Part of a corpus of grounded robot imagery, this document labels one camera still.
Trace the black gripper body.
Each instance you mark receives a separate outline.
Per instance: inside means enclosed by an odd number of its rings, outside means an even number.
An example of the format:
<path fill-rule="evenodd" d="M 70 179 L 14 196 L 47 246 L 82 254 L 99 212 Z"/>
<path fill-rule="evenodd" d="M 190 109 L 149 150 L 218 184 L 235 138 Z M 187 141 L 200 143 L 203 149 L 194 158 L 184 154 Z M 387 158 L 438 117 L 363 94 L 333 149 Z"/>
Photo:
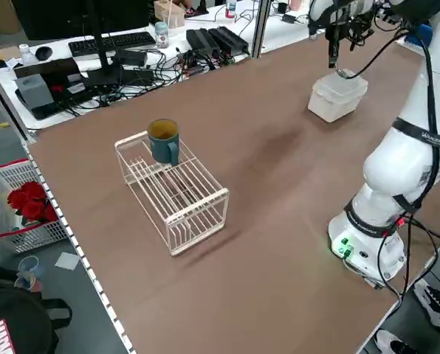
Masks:
<path fill-rule="evenodd" d="M 348 32 L 348 13 L 345 10 L 329 11 L 325 15 L 329 21 L 326 25 L 326 39 L 328 41 L 341 41 Z"/>

